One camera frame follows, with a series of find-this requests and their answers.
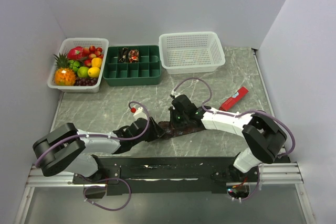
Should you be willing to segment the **brown floral necktie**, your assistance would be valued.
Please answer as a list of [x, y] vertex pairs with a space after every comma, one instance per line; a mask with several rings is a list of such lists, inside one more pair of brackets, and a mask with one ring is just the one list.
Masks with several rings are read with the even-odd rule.
[[185, 125], [185, 126], [173, 126], [171, 122], [161, 121], [158, 123], [165, 133], [161, 136], [161, 139], [168, 140], [171, 138], [188, 135], [205, 130], [203, 126]]

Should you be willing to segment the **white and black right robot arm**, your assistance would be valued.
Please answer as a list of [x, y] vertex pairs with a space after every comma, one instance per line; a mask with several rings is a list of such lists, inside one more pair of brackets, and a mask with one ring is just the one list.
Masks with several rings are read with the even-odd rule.
[[243, 180], [259, 164], [272, 164], [287, 140], [286, 133], [275, 120], [261, 111], [240, 115], [205, 105], [197, 107], [184, 94], [171, 97], [169, 129], [173, 136], [221, 131], [245, 139], [248, 147], [225, 169], [231, 181]]

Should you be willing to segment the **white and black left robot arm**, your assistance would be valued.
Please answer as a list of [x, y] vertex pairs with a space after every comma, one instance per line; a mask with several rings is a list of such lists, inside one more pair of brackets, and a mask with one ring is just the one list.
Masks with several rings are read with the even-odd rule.
[[66, 171], [98, 183], [103, 179], [104, 170], [93, 153], [125, 153], [140, 142], [151, 142], [164, 134], [165, 130], [153, 118], [139, 118], [110, 133], [86, 132], [73, 123], [66, 123], [33, 144], [35, 167], [46, 177]]

